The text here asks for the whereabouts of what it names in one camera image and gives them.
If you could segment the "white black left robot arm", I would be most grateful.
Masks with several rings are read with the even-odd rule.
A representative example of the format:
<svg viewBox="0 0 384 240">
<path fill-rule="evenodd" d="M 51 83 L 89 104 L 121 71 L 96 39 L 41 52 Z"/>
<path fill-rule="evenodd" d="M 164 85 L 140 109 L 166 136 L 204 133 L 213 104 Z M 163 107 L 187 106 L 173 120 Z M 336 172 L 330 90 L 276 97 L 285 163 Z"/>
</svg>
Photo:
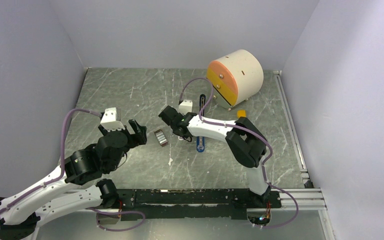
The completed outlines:
<svg viewBox="0 0 384 240">
<path fill-rule="evenodd" d="M 20 193 L 0 197 L 0 239 L 21 240 L 44 224 L 88 208 L 112 208 L 119 201 L 114 182 L 104 179 L 127 152 L 147 143 L 147 128 L 129 120 L 102 120 L 97 143 L 75 151 L 50 174 Z"/>
</svg>

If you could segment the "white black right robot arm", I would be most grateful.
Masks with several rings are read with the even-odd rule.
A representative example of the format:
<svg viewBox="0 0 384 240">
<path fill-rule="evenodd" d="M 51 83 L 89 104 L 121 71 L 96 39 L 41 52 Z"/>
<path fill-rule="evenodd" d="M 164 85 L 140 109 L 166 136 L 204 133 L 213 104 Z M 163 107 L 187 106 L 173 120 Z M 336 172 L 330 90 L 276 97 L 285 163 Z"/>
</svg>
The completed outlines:
<svg viewBox="0 0 384 240">
<path fill-rule="evenodd" d="M 205 137 L 226 143 L 236 161 L 246 169 L 250 202 L 255 207 L 268 202 L 271 187 L 262 167 L 267 140 L 248 118 L 217 120 L 194 112 L 181 114 L 171 106 L 166 106 L 158 117 L 178 137 Z"/>
</svg>

